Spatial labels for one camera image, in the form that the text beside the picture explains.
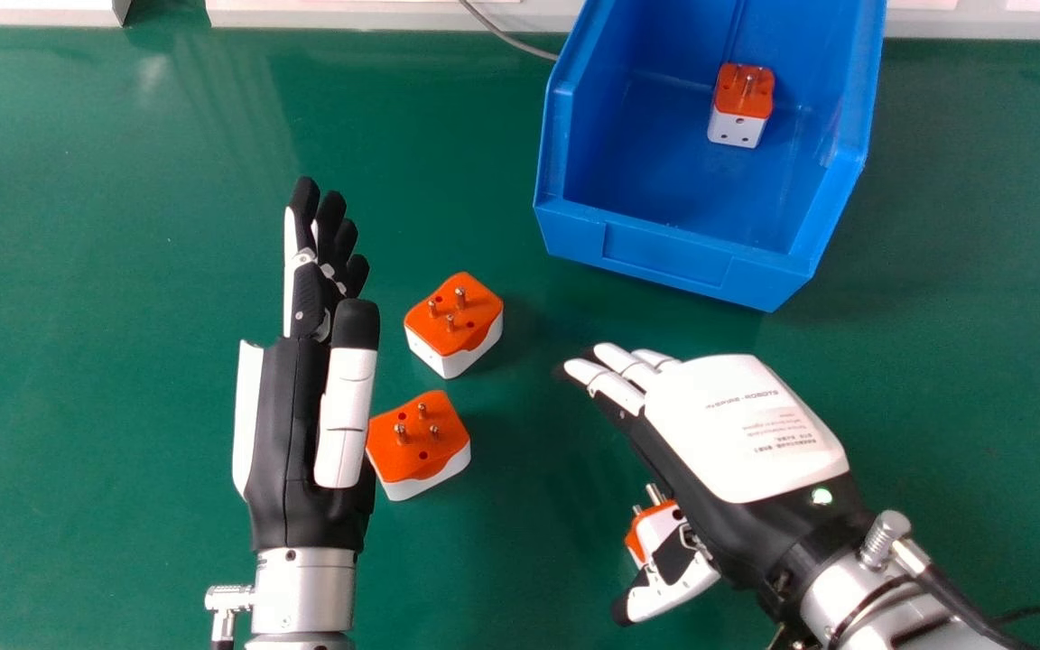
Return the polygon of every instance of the label on robotic hand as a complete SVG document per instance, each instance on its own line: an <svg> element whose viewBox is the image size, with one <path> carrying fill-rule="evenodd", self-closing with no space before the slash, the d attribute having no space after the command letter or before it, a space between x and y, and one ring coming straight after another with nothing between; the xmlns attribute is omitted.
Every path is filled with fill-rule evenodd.
<svg viewBox="0 0 1040 650"><path fill-rule="evenodd" d="M751 355L660 373L645 416L718 497L758 501L849 470L837 436Z"/></svg>

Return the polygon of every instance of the robotic hand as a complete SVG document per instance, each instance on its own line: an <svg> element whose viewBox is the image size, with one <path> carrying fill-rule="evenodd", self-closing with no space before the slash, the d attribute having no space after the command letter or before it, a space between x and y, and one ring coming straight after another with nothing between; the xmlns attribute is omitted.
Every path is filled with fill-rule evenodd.
<svg viewBox="0 0 1040 650"><path fill-rule="evenodd" d="M837 436L758 359L594 354L567 374L660 485L633 508L625 544L640 571L614 602L619 624L723 577L776 621L770 649L1030 649L941 575L904 515L865 509Z"/></svg>
<svg viewBox="0 0 1040 650"><path fill-rule="evenodd" d="M207 591L214 650L343 650L356 557L375 498L364 457L380 310L356 300L367 261L338 192L301 178L284 214L284 336L239 345L231 474L248 502L255 584Z"/></svg>

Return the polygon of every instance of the blue plastic bin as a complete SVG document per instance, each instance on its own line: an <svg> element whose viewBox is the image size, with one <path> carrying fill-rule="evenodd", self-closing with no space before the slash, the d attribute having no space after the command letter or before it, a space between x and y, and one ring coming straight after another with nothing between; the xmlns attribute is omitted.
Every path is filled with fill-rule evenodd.
<svg viewBox="0 0 1040 650"><path fill-rule="evenodd" d="M885 0L589 0L544 104L549 254L780 307L864 165L884 24ZM707 140L726 61L777 75L756 149Z"/></svg>

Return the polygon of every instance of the metal knob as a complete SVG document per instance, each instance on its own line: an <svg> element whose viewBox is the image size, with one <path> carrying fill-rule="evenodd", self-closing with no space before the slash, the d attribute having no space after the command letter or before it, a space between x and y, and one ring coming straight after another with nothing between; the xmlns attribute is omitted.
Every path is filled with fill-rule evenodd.
<svg viewBox="0 0 1040 650"><path fill-rule="evenodd" d="M896 510L887 510L878 515L878 519L869 528L869 534L865 535L865 542L861 545L858 561L862 567L869 571L882 571L888 563L888 556L892 550L893 543L913 531L913 526L909 523L907 516L900 514Z"/></svg>

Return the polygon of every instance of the green table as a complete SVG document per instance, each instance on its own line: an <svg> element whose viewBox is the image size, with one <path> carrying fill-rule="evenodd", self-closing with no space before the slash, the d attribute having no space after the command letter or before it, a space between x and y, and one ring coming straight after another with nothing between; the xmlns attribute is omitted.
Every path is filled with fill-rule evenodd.
<svg viewBox="0 0 1040 650"><path fill-rule="evenodd" d="M371 258L374 407L445 387L474 436L453 482L380 495L363 649L769 641L728 588L607 620L647 472L551 374L598 340L755 352L983 607L1040 600L1040 45L888 43L858 192L817 279L763 316L544 254L549 69L487 34L218 32L185 3L132 21L0 29L0 650L205 647L207 584L251 579L236 342L277 334L301 174L343 190ZM508 330L445 383L399 321L456 270Z"/></svg>

